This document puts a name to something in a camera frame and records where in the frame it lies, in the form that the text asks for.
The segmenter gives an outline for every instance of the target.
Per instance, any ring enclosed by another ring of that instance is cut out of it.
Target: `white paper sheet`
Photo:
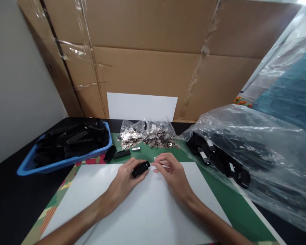
[[[230,224],[194,162],[182,163],[196,195]],[[42,237],[71,219],[105,192],[121,164],[83,165]],[[108,217],[85,233],[77,245],[206,244],[215,242],[170,195],[161,174],[150,173]]]
[[[107,93],[110,119],[173,120],[177,97]]]

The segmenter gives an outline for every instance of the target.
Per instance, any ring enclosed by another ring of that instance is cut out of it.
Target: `person's left hand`
[[[149,173],[145,173],[134,179],[131,175],[132,170],[140,163],[146,160],[137,160],[134,157],[130,158],[118,169],[117,176],[112,181],[105,193],[98,198],[100,217],[102,219],[112,213],[131,193],[134,187],[143,181]]]

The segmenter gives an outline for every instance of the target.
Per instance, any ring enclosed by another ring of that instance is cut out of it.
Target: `finger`
[[[179,167],[181,164],[178,162],[178,160],[172,155],[171,153],[162,153],[156,158],[156,162],[161,162],[161,161],[168,161],[170,163],[170,166],[173,167]]]
[[[164,165],[164,166],[167,166],[167,167],[170,167],[170,166],[171,166],[171,163],[168,162],[167,160],[158,161],[158,160],[156,159],[155,162],[158,162],[159,164]]]
[[[135,159],[134,161],[132,161],[128,166],[126,166],[128,169],[133,170],[138,164],[146,162],[146,160],[137,160]]]
[[[168,172],[165,170],[165,168],[164,168],[161,164],[159,164],[159,163],[157,163],[157,162],[154,162],[154,163],[153,163],[153,166],[156,167],[156,169],[158,170],[158,172],[160,172],[160,173],[163,175],[164,178],[167,178]]]
[[[133,161],[135,161],[136,160],[136,158],[134,158],[134,157],[132,157],[132,158],[129,158],[128,160],[127,160],[127,162],[125,162],[124,164],[123,164],[123,167],[124,168],[126,168],[126,167],[128,167]]]
[[[170,168],[168,168],[168,167],[165,167],[164,168],[168,173],[170,173],[171,172],[171,169]],[[158,173],[159,172],[159,170],[157,170],[157,169],[153,169],[153,172],[155,172],[155,173]]]
[[[146,170],[143,174],[141,174],[138,178],[133,180],[134,186],[138,185],[140,182],[142,182],[145,177],[149,174],[149,170]]]

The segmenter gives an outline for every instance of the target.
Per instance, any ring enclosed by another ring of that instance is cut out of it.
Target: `hand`
[[[103,219],[112,213],[127,198],[134,187],[145,179],[149,171],[146,171],[136,179],[131,175],[132,170],[138,164],[145,161],[137,160],[133,157],[120,166],[117,176],[111,182],[106,192],[97,199],[100,209],[97,220]]]
[[[184,167],[172,153],[160,154],[152,163],[152,166],[157,168],[153,172],[163,175],[173,195],[180,202],[188,204],[195,199],[196,195],[188,183]]]

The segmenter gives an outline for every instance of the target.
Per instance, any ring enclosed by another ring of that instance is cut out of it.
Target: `clear plastic bag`
[[[121,140],[122,149],[130,149],[143,141],[144,132],[145,121],[141,120],[136,123],[132,123],[128,120],[122,120],[120,134],[117,140]]]
[[[306,231],[306,132],[278,118],[241,105],[227,105],[200,116],[180,137],[195,132],[241,163],[251,175],[243,191],[260,206]],[[217,168],[187,155],[220,181],[233,183]]]
[[[155,148],[179,147],[174,141],[176,133],[168,118],[161,121],[145,119],[147,128],[144,134],[144,144]]]

